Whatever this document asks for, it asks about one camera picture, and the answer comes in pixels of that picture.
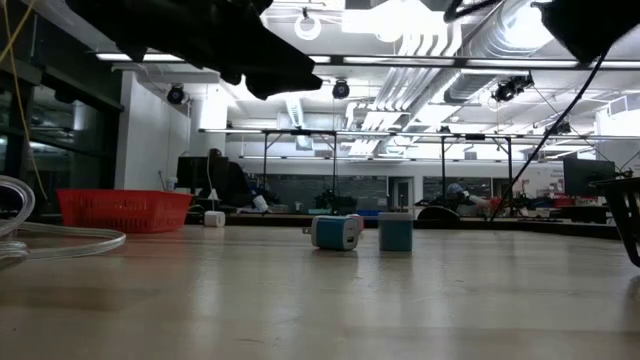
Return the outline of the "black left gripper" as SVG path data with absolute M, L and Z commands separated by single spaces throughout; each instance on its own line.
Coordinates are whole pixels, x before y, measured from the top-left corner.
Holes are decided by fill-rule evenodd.
M 281 93 L 318 90 L 318 77 L 286 80 L 250 76 L 311 73 L 315 62 L 268 30 L 260 15 L 269 1 L 158 0 L 149 15 L 161 24 L 157 50 L 220 73 L 231 84 L 245 76 L 260 100 Z

